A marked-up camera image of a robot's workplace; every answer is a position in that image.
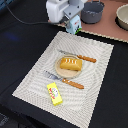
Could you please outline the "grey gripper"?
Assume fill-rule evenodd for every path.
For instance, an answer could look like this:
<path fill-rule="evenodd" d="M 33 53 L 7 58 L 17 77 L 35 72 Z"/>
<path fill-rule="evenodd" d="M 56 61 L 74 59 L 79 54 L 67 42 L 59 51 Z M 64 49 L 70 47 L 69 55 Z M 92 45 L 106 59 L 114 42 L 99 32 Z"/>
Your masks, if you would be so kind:
<path fill-rule="evenodd" d="M 64 23 L 67 28 L 70 27 L 70 21 L 79 15 L 84 8 L 84 2 L 82 0 L 68 0 L 68 7 L 63 11 L 61 23 Z"/>

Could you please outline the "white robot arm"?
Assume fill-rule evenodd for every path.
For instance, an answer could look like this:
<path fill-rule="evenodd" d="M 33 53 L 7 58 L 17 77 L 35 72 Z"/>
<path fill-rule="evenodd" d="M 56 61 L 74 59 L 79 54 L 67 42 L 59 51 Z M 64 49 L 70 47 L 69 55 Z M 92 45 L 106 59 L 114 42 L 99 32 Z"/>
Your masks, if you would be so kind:
<path fill-rule="evenodd" d="M 46 9 L 49 21 L 53 24 L 80 24 L 80 12 L 87 0 L 47 0 Z"/>

